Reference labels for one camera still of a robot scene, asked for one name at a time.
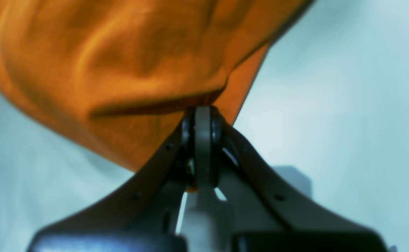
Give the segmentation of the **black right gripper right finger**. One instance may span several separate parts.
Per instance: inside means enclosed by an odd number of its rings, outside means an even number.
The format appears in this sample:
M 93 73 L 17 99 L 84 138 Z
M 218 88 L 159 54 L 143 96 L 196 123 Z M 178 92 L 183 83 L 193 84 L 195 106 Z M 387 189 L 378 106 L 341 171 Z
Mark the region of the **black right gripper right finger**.
M 385 252 L 370 228 L 293 188 L 216 107 L 204 108 L 204 184 L 231 204 L 232 252 Z

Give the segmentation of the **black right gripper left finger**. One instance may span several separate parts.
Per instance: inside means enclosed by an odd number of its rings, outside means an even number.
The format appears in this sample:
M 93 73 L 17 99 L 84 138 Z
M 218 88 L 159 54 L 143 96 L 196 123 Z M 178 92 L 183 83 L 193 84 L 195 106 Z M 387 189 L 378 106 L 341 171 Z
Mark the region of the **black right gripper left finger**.
M 176 235 L 186 188 L 205 187 L 205 108 L 187 110 L 174 132 L 124 185 L 41 229 L 29 252 L 186 252 Z

